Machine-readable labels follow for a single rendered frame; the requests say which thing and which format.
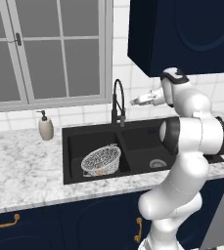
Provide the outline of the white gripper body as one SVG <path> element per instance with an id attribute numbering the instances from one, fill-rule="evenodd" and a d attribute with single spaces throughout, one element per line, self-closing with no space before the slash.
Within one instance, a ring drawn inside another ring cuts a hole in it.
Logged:
<path id="1" fill-rule="evenodd" d="M 132 100 L 130 103 L 132 105 L 146 105 L 151 104 L 154 101 L 154 95 L 151 93 L 138 96 L 136 99 Z"/>

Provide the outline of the black sink faucet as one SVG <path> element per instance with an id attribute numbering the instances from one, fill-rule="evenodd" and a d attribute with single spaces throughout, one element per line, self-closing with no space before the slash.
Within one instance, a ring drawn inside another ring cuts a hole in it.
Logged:
<path id="1" fill-rule="evenodd" d="M 120 88 L 121 103 L 117 101 L 116 87 Z M 125 119 L 126 115 L 125 115 L 124 90 L 121 81 L 119 79 L 116 79 L 113 83 L 113 92 L 112 92 L 112 124 L 119 123 L 120 126 L 123 127 Z"/>

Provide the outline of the black double sink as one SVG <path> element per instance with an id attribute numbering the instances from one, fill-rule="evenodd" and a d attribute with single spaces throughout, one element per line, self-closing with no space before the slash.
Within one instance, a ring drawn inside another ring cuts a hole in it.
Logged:
<path id="1" fill-rule="evenodd" d="M 175 161 L 162 146 L 158 130 L 162 119 L 100 124 L 62 129 L 64 184 L 169 170 Z M 121 149 L 118 170 L 111 175 L 85 177 L 81 161 L 90 152 L 110 144 Z"/>

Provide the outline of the beige soap dispenser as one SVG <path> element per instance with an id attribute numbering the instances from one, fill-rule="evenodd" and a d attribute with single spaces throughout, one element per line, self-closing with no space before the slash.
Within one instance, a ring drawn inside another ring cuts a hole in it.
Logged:
<path id="1" fill-rule="evenodd" d="M 39 134 L 44 141 L 50 141 L 54 137 L 54 126 L 52 120 L 46 116 L 44 110 L 39 110 L 39 113 L 42 114 L 42 117 L 38 121 Z"/>

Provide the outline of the grey framed window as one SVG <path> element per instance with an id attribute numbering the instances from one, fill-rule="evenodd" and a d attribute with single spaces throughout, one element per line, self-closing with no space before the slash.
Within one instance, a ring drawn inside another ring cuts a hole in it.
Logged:
<path id="1" fill-rule="evenodd" d="M 108 103 L 112 4 L 0 0 L 0 111 Z"/>

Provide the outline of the navy cupboard door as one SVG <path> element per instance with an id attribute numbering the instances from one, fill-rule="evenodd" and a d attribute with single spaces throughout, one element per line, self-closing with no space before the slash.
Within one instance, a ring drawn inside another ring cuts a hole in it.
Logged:
<path id="1" fill-rule="evenodd" d="M 58 206 L 66 250 L 138 250 L 151 223 L 138 209 L 142 191 L 65 203 Z M 141 242 L 134 240 L 142 218 Z"/>
<path id="2" fill-rule="evenodd" d="M 224 178 L 207 181 L 201 189 L 202 208 L 192 214 L 177 231 L 185 250 L 199 248 L 224 194 Z"/>

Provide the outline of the dark window latch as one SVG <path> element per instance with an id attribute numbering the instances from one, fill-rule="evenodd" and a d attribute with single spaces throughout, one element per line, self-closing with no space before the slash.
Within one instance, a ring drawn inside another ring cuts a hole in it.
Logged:
<path id="1" fill-rule="evenodd" d="M 18 46 L 22 45 L 21 36 L 18 32 L 16 33 L 16 39 L 14 40 L 14 42 L 16 42 L 18 44 Z"/>

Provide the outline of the navy cupboard drawer front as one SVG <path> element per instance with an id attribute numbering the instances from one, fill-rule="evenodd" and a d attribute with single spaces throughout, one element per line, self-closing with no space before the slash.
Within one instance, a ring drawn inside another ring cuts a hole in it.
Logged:
<path id="1" fill-rule="evenodd" d="M 0 250 L 66 250 L 57 207 L 0 214 Z"/>

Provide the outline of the navy wall cupboard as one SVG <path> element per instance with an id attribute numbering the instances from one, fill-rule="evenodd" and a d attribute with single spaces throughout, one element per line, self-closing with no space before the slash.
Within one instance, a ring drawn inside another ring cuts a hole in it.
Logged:
<path id="1" fill-rule="evenodd" d="M 127 56 L 150 77 L 224 73 L 224 0 L 130 0 Z"/>

